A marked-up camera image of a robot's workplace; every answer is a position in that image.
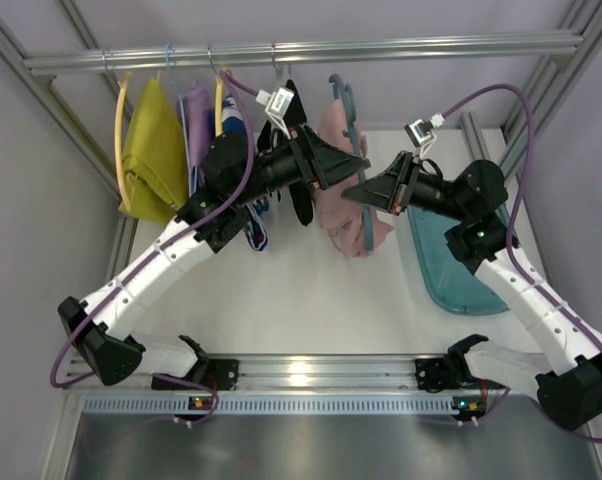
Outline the blue-grey plastic hanger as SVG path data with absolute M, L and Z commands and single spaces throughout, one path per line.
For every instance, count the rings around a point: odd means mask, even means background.
M 354 154 L 361 157 L 362 150 L 355 125 L 357 113 L 352 87 L 350 84 L 344 83 L 339 74 L 332 74 L 329 77 L 329 83 L 332 85 L 333 97 L 340 99 L 344 108 L 346 129 L 343 132 L 343 136 L 350 141 Z M 364 206 L 362 209 L 362 227 L 365 250 L 371 253 L 374 250 L 374 230 L 372 213 L 367 206 Z

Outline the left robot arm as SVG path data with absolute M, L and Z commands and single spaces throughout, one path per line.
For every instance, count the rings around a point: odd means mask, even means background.
M 201 162 L 204 183 L 161 235 L 106 285 L 58 314 L 70 344 L 100 382 L 116 385 L 135 374 L 173 377 L 184 385 L 204 378 L 209 358 L 186 335 L 162 338 L 136 332 L 147 309 L 188 271 L 220 252 L 248 223 L 246 205 L 299 184 L 326 190 L 370 162 L 323 141 L 307 125 L 256 153 L 251 133 L 215 138 Z

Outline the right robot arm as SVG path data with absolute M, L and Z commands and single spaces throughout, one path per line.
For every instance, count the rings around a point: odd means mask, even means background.
M 414 207 L 456 220 L 445 234 L 452 256 L 507 305 L 540 349 L 525 353 L 470 335 L 426 368 L 423 389 L 498 384 L 535 401 L 567 431 L 602 414 L 602 334 L 560 300 L 498 217 L 508 192 L 495 163 L 474 161 L 448 181 L 402 152 L 381 174 L 342 196 L 393 215 Z

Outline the pink trousers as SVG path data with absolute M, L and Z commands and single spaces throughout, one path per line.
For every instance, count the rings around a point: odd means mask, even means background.
M 344 108 L 341 100 L 335 99 L 322 117 L 318 134 L 328 142 L 353 152 L 350 141 L 343 136 L 345 129 Z M 375 211 L 372 211 L 374 250 L 371 253 L 365 250 L 362 227 L 363 206 L 341 198 L 344 189 L 357 184 L 358 177 L 353 175 L 335 187 L 316 190 L 313 194 L 315 213 L 320 226 L 328 233 L 335 248 L 348 259 L 370 256 L 394 230 L 390 224 L 381 221 Z

